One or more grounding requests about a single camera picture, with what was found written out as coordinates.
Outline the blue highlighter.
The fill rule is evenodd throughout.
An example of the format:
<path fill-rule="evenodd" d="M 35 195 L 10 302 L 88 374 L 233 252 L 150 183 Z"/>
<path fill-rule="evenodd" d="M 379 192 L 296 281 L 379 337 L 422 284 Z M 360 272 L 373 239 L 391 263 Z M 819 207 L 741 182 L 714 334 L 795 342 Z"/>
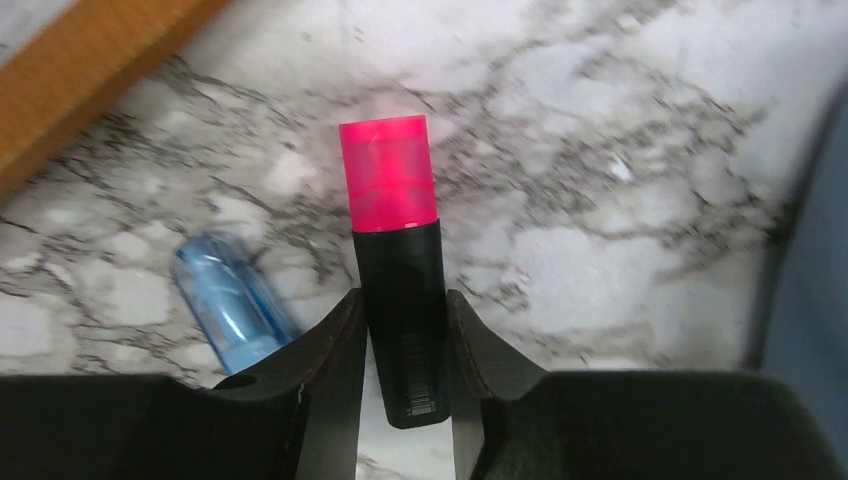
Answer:
<path fill-rule="evenodd" d="M 170 272 L 229 375 L 256 365 L 302 333 L 241 242 L 228 233 L 188 237 L 176 248 Z"/>

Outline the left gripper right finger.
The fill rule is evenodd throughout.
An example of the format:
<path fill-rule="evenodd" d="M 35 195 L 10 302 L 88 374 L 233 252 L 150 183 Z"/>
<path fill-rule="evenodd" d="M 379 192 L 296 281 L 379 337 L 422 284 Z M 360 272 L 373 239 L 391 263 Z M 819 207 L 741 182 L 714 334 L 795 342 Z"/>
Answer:
<path fill-rule="evenodd" d="M 549 372 L 447 294 L 460 479 L 841 479 L 808 411 L 747 372 Z"/>

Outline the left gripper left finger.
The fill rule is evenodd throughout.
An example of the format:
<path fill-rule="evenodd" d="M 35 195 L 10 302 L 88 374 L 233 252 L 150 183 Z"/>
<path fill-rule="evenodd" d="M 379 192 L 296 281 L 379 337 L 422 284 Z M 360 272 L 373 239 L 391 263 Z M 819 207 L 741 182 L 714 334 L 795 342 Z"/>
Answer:
<path fill-rule="evenodd" d="M 217 386 L 166 375 L 5 376 L 5 479 L 351 479 L 366 348 L 347 293 L 288 346 Z"/>

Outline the pink black highlighter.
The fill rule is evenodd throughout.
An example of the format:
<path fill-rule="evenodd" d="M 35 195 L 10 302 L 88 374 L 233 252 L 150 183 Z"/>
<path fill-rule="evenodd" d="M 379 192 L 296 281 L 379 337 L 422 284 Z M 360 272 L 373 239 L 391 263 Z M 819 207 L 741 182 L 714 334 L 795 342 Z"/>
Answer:
<path fill-rule="evenodd" d="M 352 239 L 389 424 L 450 415 L 441 227 L 423 115 L 342 124 Z"/>

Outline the blue backpack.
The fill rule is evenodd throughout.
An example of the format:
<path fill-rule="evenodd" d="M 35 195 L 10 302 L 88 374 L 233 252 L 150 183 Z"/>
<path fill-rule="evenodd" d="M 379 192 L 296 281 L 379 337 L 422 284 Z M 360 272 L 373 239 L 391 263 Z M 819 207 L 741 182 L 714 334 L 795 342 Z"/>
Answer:
<path fill-rule="evenodd" d="M 847 467 L 847 88 L 832 99 L 774 285 L 754 381 Z"/>

